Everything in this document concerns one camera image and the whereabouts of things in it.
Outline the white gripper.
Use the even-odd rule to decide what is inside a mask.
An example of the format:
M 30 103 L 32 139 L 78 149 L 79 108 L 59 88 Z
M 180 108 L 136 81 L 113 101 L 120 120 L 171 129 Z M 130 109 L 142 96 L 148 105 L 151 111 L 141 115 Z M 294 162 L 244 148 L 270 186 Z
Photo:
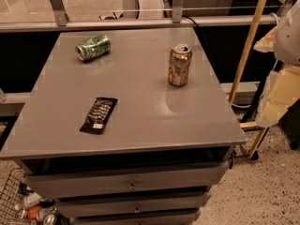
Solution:
M 270 128 L 300 98 L 300 0 L 253 49 L 274 52 L 277 60 L 290 64 L 279 72 L 271 71 L 266 79 L 255 121 L 262 128 Z

